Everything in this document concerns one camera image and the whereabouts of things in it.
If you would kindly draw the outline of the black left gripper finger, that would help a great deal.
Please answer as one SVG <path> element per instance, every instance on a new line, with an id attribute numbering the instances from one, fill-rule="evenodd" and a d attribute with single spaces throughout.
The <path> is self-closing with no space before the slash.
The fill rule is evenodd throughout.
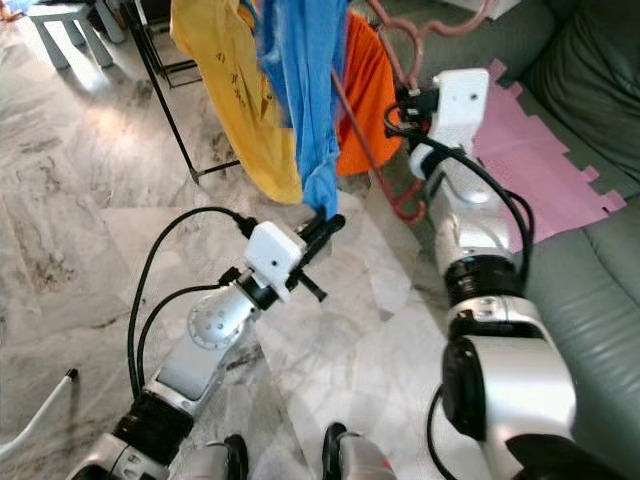
<path id="1" fill-rule="evenodd" d="M 332 216 L 317 214 L 310 223 L 305 225 L 307 251 L 320 250 L 344 225 L 346 225 L 346 216 L 342 214 Z"/>

